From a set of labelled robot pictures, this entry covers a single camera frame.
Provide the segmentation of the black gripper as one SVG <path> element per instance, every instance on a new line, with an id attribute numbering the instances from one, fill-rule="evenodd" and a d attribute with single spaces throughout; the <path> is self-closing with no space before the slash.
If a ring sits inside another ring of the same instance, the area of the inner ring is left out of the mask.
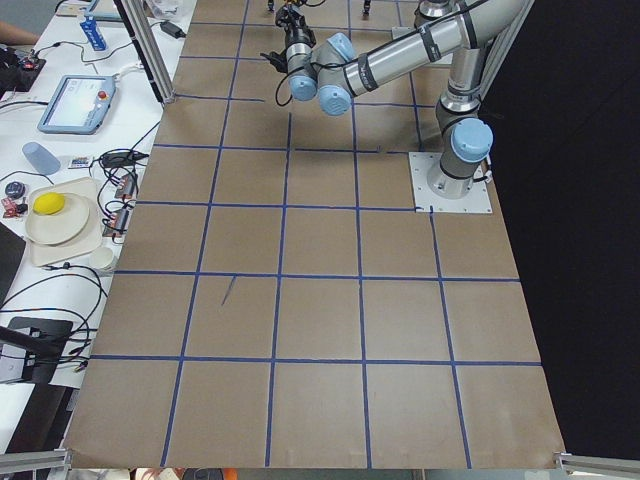
<path id="1" fill-rule="evenodd" d="M 286 48 L 298 43 L 311 48 L 315 46 L 315 34 L 298 6 L 292 3 L 281 6 L 275 13 L 275 25 L 285 30 Z"/>

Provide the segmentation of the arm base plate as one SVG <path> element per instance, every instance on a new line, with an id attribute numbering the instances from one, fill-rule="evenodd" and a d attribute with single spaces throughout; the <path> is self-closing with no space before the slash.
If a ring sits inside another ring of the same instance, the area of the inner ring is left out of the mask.
<path id="1" fill-rule="evenodd" d="M 467 179 L 447 176 L 441 152 L 408 154 L 415 210 L 425 213 L 491 214 L 493 212 L 482 164 Z"/>

